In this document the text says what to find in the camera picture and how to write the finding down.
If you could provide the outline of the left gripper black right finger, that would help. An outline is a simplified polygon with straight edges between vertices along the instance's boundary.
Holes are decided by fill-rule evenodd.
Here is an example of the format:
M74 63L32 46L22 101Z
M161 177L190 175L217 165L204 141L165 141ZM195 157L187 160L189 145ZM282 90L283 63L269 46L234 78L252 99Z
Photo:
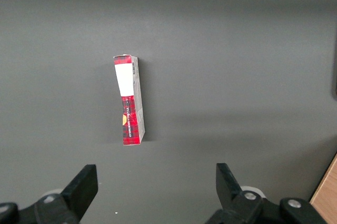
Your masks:
M206 223L326 223L308 202L283 198L274 204L252 190L243 190L226 163L216 165L216 192L222 208Z

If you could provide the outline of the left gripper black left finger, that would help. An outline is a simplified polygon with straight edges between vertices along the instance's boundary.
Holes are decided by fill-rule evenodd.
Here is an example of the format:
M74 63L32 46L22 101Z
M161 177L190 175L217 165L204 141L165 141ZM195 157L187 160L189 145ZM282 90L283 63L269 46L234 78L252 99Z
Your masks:
M25 209L1 203L1 223L80 223L97 192L96 165L87 164L60 193L46 194Z

